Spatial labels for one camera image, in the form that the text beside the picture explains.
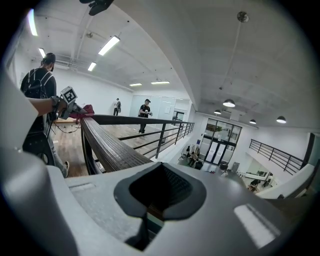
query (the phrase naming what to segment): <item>fluorescent light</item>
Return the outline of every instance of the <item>fluorescent light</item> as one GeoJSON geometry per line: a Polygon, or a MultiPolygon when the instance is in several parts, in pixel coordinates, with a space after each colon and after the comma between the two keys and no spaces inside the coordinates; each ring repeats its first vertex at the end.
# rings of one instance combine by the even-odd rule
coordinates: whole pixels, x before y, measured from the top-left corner
{"type": "Polygon", "coordinates": [[[120,41],[120,38],[116,37],[115,35],[102,47],[102,49],[99,51],[100,55],[105,55],[107,51],[109,51],[112,46],[114,46],[116,43],[120,41]]]}
{"type": "Polygon", "coordinates": [[[31,9],[27,15],[30,30],[33,36],[38,36],[37,30],[36,30],[36,24],[35,24],[35,17],[34,17],[34,9],[31,9]]]}
{"type": "Polygon", "coordinates": [[[287,121],[286,121],[286,119],[281,115],[281,116],[279,116],[277,119],[276,119],[276,121],[278,122],[278,123],[280,123],[280,124],[285,124],[287,121]]]}
{"type": "Polygon", "coordinates": [[[142,86],[142,83],[132,83],[132,84],[129,84],[130,86],[142,86]]]}
{"type": "Polygon", "coordinates": [[[170,84],[169,81],[160,81],[160,82],[151,82],[153,85],[160,85],[160,84],[170,84]]]}
{"type": "Polygon", "coordinates": [[[42,48],[39,48],[39,52],[41,53],[42,58],[46,56],[45,50],[42,48]]]}
{"type": "Polygon", "coordinates": [[[97,63],[95,63],[95,62],[91,62],[91,64],[90,64],[90,66],[89,66],[89,68],[88,68],[88,70],[89,71],[92,71],[94,68],[95,68],[95,66],[97,65],[97,63]]]}
{"type": "Polygon", "coordinates": [[[235,102],[232,99],[226,99],[223,105],[229,108],[233,108],[236,106],[235,102]]]}

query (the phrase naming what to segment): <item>cable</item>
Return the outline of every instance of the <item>cable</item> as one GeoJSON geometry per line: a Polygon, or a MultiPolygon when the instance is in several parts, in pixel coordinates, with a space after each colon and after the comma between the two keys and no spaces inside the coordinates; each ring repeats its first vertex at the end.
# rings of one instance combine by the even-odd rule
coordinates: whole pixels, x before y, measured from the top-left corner
{"type": "Polygon", "coordinates": [[[56,123],[54,123],[54,125],[55,125],[55,127],[57,127],[57,128],[58,128],[61,132],[63,132],[64,134],[72,134],[72,133],[76,132],[76,131],[80,128],[80,124],[79,124],[79,126],[78,126],[75,130],[72,130],[72,131],[64,131],[64,130],[62,130],[59,126],[57,126],[56,123]]]}

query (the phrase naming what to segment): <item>wooden floor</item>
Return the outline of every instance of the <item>wooden floor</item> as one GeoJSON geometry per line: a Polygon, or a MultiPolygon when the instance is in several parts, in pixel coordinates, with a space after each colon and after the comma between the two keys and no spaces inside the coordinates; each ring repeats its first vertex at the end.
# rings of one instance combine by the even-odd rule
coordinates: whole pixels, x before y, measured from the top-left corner
{"type": "MultiPolygon", "coordinates": [[[[52,139],[54,142],[54,147],[60,156],[61,160],[69,161],[70,167],[69,167],[69,175],[68,177],[79,177],[79,176],[86,176],[88,175],[87,167],[85,164],[84,154],[82,150],[82,141],[81,141],[81,128],[77,129],[78,125],[72,125],[72,126],[64,126],[63,124],[59,125],[59,128],[64,131],[58,129],[54,124],[52,125],[52,139]]],[[[103,127],[110,132],[112,135],[114,135],[117,138],[120,137],[127,137],[127,136],[133,136],[139,134],[140,125],[103,125],[103,127]]],[[[177,128],[177,126],[173,126],[170,124],[166,125],[166,129],[172,129],[177,128]]],[[[146,126],[145,133],[151,133],[159,131],[158,128],[146,126]]],[[[169,136],[171,134],[175,134],[178,132],[178,129],[166,131],[164,133],[165,136],[169,136]]],[[[170,136],[166,139],[166,141],[169,141],[173,138],[175,138],[177,135],[170,136]]],[[[126,143],[128,146],[134,148],[137,146],[140,146],[142,144],[155,141],[159,139],[160,134],[152,134],[148,136],[123,140],[124,143],[126,143]]],[[[174,144],[175,140],[173,140],[170,143],[167,143],[166,145],[161,147],[161,150],[164,150],[165,148],[169,147],[170,145],[174,144]]],[[[143,154],[155,147],[158,146],[158,142],[154,142],[152,144],[149,144],[147,146],[141,147],[137,149],[137,152],[143,154]]],[[[148,158],[153,157],[153,155],[156,153],[156,150],[146,154],[145,156],[148,158]]]]}

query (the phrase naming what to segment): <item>hand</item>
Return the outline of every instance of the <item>hand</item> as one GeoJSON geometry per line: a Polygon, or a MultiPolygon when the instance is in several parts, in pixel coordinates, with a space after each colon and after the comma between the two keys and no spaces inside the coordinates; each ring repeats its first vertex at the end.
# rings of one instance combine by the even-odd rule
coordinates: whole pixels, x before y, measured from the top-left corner
{"type": "Polygon", "coordinates": [[[64,109],[66,109],[67,106],[68,106],[68,105],[67,105],[67,103],[65,102],[65,100],[64,100],[64,99],[61,99],[60,102],[59,102],[58,111],[57,111],[58,116],[60,116],[61,111],[64,110],[64,109]]]}

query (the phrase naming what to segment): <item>black rubber mount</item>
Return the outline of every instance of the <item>black rubber mount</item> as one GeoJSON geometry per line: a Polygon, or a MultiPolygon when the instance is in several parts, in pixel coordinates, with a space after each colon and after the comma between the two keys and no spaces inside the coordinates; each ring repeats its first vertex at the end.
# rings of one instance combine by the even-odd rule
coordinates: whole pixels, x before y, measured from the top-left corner
{"type": "Polygon", "coordinates": [[[191,217],[203,205],[207,191],[198,179],[159,162],[119,181],[113,195],[129,216],[145,218],[152,208],[168,221],[191,217]]]}

